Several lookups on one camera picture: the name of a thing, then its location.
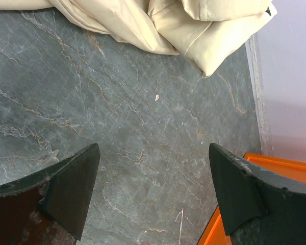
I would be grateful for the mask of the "orange box counter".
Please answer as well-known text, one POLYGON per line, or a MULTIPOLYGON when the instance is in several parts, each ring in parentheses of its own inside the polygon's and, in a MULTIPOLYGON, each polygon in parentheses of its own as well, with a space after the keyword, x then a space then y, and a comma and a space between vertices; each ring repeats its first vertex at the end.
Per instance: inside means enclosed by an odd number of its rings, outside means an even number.
MULTIPOLYGON (((304 162, 253 153, 246 153, 244 159, 287 178, 306 183, 306 163, 304 162)), ((230 237, 225 234, 220 209, 217 207, 197 244, 231 243, 230 237)))

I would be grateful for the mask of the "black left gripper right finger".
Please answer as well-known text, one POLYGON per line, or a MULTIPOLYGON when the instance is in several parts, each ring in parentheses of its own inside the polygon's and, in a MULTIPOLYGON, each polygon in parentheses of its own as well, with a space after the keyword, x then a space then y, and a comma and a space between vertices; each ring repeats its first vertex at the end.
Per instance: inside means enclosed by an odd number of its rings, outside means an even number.
POLYGON ((306 244, 306 183, 211 143, 209 162, 226 235, 233 244, 306 244))

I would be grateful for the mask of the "beige crumpled cloth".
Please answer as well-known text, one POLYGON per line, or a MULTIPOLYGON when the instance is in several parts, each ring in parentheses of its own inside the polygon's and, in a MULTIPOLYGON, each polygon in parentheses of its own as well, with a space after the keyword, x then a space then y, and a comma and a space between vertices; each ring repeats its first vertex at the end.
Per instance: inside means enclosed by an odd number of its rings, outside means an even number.
POLYGON ((277 14, 272 1, 0 1, 0 10, 50 7, 118 42, 182 55, 204 77, 277 14))

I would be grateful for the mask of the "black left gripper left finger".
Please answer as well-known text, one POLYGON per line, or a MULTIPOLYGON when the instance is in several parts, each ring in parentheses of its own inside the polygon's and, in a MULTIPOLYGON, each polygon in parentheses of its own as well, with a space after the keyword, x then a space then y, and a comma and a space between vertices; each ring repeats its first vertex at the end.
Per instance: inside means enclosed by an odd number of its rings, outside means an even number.
POLYGON ((100 161, 98 144, 0 185, 0 244, 81 240, 100 161))

